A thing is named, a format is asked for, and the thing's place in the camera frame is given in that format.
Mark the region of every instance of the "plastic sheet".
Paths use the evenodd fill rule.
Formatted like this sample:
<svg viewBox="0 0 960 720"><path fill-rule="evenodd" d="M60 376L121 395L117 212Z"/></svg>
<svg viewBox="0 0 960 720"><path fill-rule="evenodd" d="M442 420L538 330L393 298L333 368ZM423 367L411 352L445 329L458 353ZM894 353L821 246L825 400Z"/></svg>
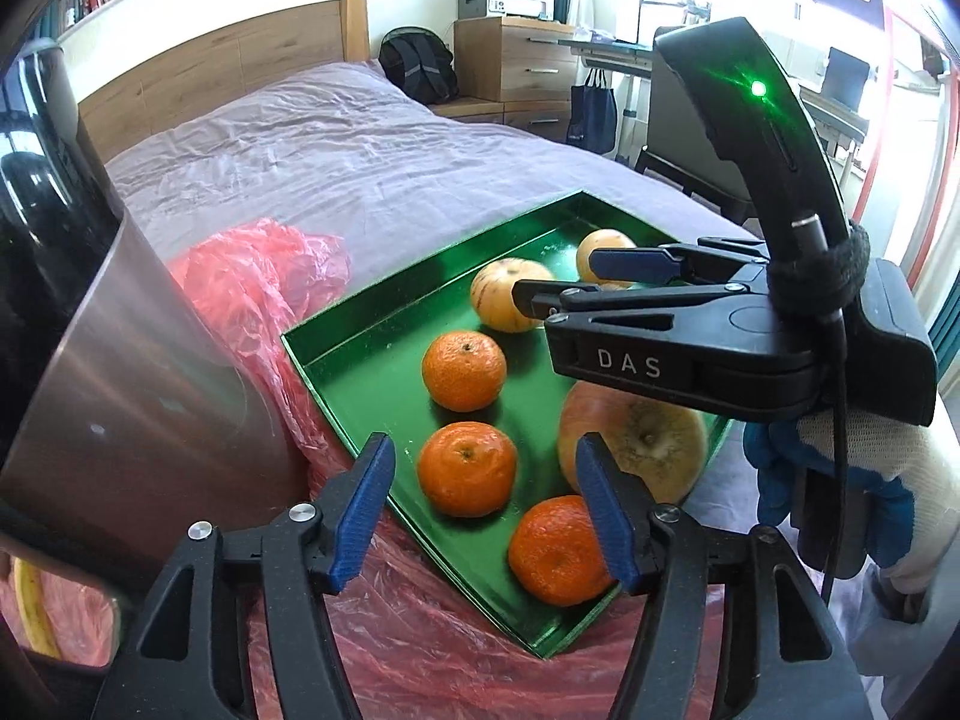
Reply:
<svg viewBox="0 0 960 720"><path fill-rule="evenodd" d="M208 326L277 399L309 459L315 493L346 467L347 457L296 376L280 333L344 293L349 261L340 240L261 220L197 245L174 261L171 271ZM93 590L54 579L45 578L44 589L61 648L79 653L72 659L80 662L103 662L109 605ZM16 606L11 617L8 587L0 590L4 613L22 637ZM90 603L94 596L99 605ZM714 591L707 607L689 718L709 716L721 597ZM326 605L350 684L368 718L573 720L606 717L643 601L618 599L570 651L540 661L493 629L384 515L362 575ZM60 607L64 613L54 613ZM68 641L85 642L85 649L68 647ZM250 617L250 645L260 718L280 720L259 602Z"/></svg>

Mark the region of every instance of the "green tray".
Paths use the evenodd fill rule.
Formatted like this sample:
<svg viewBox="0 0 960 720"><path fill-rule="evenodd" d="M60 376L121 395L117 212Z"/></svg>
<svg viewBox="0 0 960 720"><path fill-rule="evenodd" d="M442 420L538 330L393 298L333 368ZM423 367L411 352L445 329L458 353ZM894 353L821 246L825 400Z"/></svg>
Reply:
<svg viewBox="0 0 960 720"><path fill-rule="evenodd" d="M637 245L671 239L589 194L579 193L498 224L330 306L284 334L283 343L320 410L354 457L374 431L397 447L389 504L450 581L500 630L549 658L570 645L616 597L572 608L536 600L512 576L507 544L527 509L570 493L557 460L556 435L572 379L550 365L544 330L520 335L483 327L469 302L474 274L504 256L543 262L558 279L576 280L574 255L590 231L612 227ZM448 330L488 333L507 357L507 383L485 410L455 415L437 406L421 380L421 358ZM709 456L728 420L705 415ZM517 445L517 481L507 507L478 520L432 509L416 480L416 456L436 429L464 418L496 425Z"/></svg>

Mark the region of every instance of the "blue glove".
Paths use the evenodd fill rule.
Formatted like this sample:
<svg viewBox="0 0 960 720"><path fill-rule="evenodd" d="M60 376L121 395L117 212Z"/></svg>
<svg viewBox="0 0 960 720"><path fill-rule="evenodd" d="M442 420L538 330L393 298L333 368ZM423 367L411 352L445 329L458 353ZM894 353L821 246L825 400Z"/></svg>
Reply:
<svg viewBox="0 0 960 720"><path fill-rule="evenodd" d="M757 519L790 514L797 469L832 476L833 416L747 425L744 453L757 471ZM960 446L937 398L926 428L853 410L848 418L848 484L875 496L867 551L896 591L922 592L960 528Z"/></svg>

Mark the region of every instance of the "stainless steel container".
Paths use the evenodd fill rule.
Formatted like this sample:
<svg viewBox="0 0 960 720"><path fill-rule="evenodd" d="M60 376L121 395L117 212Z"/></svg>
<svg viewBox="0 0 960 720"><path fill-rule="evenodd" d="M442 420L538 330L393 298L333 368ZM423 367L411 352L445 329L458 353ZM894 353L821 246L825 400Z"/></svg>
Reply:
<svg viewBox="0 0 960 720"><path fill-rule="evenodd" d="M136 597L190 523L304 499L304 459L126 213L57 47L0 124L0 547Z"/></svg>

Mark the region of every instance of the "blue gripper pad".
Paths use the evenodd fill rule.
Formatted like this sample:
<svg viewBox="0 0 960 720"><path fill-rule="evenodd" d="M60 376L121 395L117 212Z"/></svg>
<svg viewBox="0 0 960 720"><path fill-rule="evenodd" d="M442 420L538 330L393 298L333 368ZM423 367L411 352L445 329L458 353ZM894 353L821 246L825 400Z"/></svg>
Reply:
<svg viewBox="0 0 960 720"><path fill-rule="evenodd" d="M662 248L599 248L590 269L601 279L664 285L680 278L680 261Z"/></svg>
<svg viewBox="0 0 960 720"><path fill-rule="evenodd" d="M396 465L390 437L372 433L352 468L326 483L320 494L323 552L330 559L326 574L333 594L360 574Z"/></svg>
<svg viewBox="0 0 960 720"><path fill-rule="evenodd" d="M642 578L634 558L634 528L616 497L610 474L621 474L613 455L599 433L587 433L577 442L577 482L607 570L623 589L632 593L637 591Z"/></svg>

